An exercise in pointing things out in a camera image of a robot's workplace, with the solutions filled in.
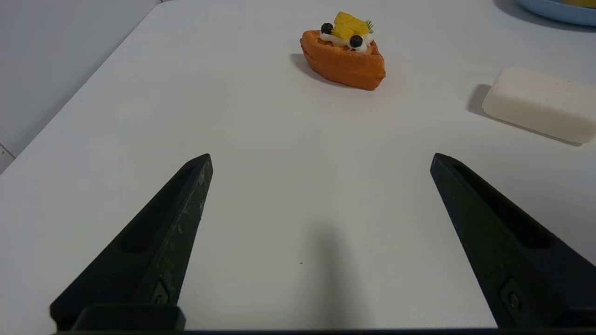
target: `soap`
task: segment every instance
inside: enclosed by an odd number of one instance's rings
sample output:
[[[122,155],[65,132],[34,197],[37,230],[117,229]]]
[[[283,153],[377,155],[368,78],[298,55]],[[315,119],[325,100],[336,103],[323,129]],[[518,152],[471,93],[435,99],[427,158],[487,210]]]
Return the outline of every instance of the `soap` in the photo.
[[[582,82],[507,67],[482,108],[496,119],[567,142],[584,144],[596,136],[596,86]]]

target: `yellow food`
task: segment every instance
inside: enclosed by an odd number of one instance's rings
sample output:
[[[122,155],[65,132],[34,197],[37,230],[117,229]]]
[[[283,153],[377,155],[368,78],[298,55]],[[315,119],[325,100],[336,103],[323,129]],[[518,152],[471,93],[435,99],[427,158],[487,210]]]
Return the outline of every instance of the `yellow food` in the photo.
[[[352,30],[352,35],[364,36],[365,34],[368,34],[367,23],[360,20],[359,18],[355,18],[348,13],[337,13],[336,19],[333,22],[336,24],[336,26],[340,23],[345,24],[349,29]]]
[[[563,3],[571,6],[596,8],[596,0],[563,0]]]
[[[331,31],[331,34],[337,36],[343,40],[348,40],[354,36],[354,31],[347,26],[344,22],[336,22],[335,27]]]

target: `blue bowl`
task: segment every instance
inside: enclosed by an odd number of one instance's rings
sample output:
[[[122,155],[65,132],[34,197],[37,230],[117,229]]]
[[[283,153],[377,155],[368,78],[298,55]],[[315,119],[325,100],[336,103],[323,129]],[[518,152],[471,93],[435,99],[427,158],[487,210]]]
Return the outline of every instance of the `blue bowl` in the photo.
[[[560,0],[517,0],[517,2],[523,8],[553,20],[596,27],[594,8],[566,5]]]

